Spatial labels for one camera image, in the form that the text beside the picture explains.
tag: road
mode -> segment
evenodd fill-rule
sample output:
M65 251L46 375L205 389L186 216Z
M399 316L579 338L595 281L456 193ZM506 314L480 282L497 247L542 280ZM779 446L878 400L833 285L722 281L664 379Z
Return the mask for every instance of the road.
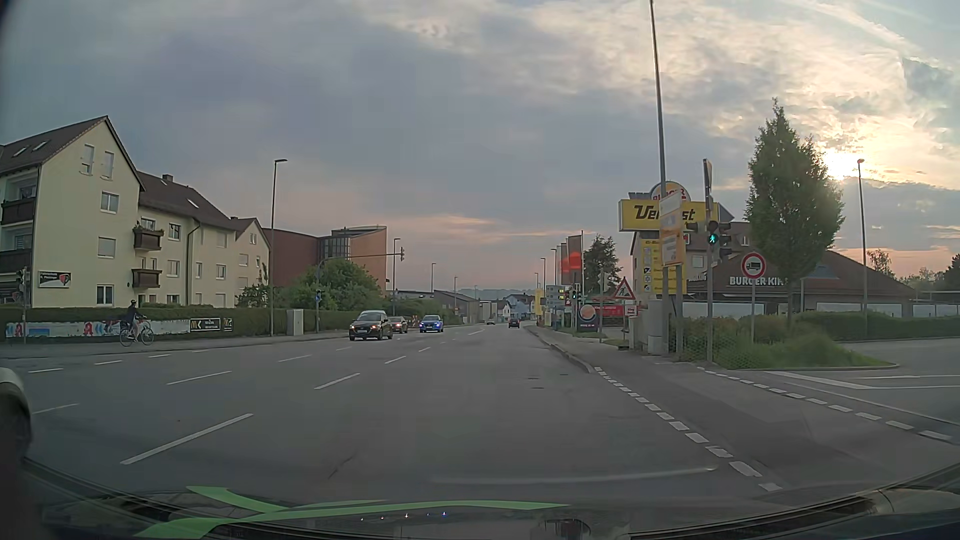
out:
M960 461L826 398L596 347L581 351L593 373L506 325L13 367L35 410L30 458L138 493L793 505Z

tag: lamp post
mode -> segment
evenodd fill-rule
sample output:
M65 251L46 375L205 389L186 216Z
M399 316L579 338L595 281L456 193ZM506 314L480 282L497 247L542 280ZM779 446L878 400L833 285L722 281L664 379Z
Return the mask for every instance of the lamp post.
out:
M274 335L274 251L276 251L276 227L274 226L274 216L276 214L276 166L278 163L285 163L287 160L274 160L274 195L270 204L270 274L267 275L267 281L270 284L270 335Z
M860 238L863 242L863 338L867 339L869 319L867 319L867 219L863 215L863 175L860 172L860 163L856 161L856 182L860 186Z

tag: utility box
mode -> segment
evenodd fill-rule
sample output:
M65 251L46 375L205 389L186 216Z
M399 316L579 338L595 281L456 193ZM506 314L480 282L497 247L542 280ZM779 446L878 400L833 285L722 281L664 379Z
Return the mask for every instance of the utility box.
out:
M302 309L287 309L287 335L303 335Z

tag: billboard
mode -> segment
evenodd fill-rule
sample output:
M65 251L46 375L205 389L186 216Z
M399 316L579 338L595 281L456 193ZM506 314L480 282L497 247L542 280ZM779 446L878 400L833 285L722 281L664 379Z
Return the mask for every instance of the billboard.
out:
M583 282L584 264L584 236L577 234L566 239L566 250L569 252L570 283Z
M560 244L560 284L573 285L570 280L570 254L566 252L566 242Z

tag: yellow sign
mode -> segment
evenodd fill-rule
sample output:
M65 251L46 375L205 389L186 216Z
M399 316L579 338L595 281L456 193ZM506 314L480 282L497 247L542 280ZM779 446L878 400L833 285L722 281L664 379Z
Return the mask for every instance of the yellow sign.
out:
M636 279L637 292L654 294L663 293L663 264L660 260L660 241L656 238L642 238L640 240L640 265L637 270L640 275ZM671 270L669 275L669 294L677 294L677 274Z
M707 203L684 201L681 206L684 223L707 219ZM651 199L621 199L618 206L620 231L659 231L660 201ZM714 216L720 215L720 205L713 203Z

